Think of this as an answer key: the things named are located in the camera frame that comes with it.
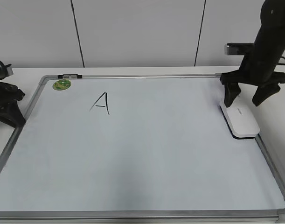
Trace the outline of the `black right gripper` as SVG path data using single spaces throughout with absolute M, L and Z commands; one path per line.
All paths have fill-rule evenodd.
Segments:
M 220 81 L 225 89 L 225 106 L 230 107 L 241 93 L 238 83 L 258 86 L 252 98 L 255 106 L 259 106 L 267 98 L 278 93 L 280 91 L 278 83 L 285 83 L 285 73 L 274 71 L 279 59 L 277 56 L 245 55 L 239 69 L 222 73 Z

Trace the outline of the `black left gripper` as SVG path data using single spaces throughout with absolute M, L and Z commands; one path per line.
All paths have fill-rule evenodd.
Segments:
M 18 106 L 18 101 L 24 96 L 25 93 L 16 85 L 0 82 L 0 122 L 11 127 L 25 125 L 26 120 Z

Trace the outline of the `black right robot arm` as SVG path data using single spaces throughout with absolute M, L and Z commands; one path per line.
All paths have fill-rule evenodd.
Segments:
M 266 0 L 260 13 L 261 27 L 253 43 L 227 43 L 227 55 L 243 55 L 239 69 L 222 73 L 220 81 L 225 88 L 224 104 L 230 107 L 240 94 L 239 84 L 257 87 L 252 98 L 259 106 L 268 97 L 280 91 L 285 73 L 275 68 L 285 51 L 285 0 Z

